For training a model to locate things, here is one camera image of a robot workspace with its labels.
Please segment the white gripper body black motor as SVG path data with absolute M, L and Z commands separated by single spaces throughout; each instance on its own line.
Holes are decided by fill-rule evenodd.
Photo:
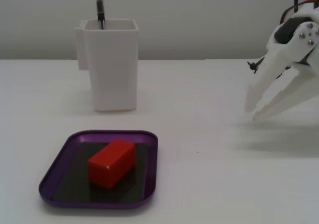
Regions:
M 284 69 L 296 63 L 319 66 L 319 8 L 302 7 L 281 22 L 267 49 L 268 69 Z

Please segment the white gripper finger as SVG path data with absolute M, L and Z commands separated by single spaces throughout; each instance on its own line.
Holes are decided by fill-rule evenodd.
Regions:
M 303 22 L 287 44 L 272 36 L 268 52 L 258 66 L 254 81 L 248 86 L 245 111 L 252 112 L 265 91 L 286 67 L 295 67 L 298 74 L 260 112 L 284 112 L 319 94 L 319 25 Z
M 280 114 L 319 95 L 319 67 L 297 65 L 298 74 L 260 111 L 253 120 L 263 120 Z

